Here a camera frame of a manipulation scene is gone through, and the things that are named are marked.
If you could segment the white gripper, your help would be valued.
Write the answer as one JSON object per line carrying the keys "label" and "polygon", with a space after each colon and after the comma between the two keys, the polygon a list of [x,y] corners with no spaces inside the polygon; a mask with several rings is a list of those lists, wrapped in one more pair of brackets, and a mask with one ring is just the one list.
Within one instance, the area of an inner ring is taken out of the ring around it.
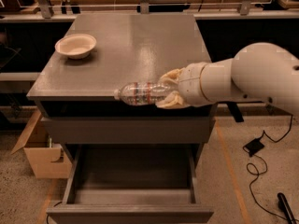
{"label": "white gripper", "polygon": [[209,101],[202,92],[201,75],[206,63],[191,63],[185,68],[173,69],[163,74],[158,82],[178,84],[178,91],[172,91],[156,106],[162,109],[181,109],[190,106],[208,105]]}

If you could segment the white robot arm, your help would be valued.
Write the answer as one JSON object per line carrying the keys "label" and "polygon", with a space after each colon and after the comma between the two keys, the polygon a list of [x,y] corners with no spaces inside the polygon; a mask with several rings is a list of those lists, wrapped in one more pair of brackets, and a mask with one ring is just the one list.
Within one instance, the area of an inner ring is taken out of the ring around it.
{"label": "white robot arm", "polygon": [[191,63],[164,74],[175,84],[156,105],[164,109],[200,107],[220,102],[264,102],[299,115],[299,60],[271,43],[244,47],[232,59]]}

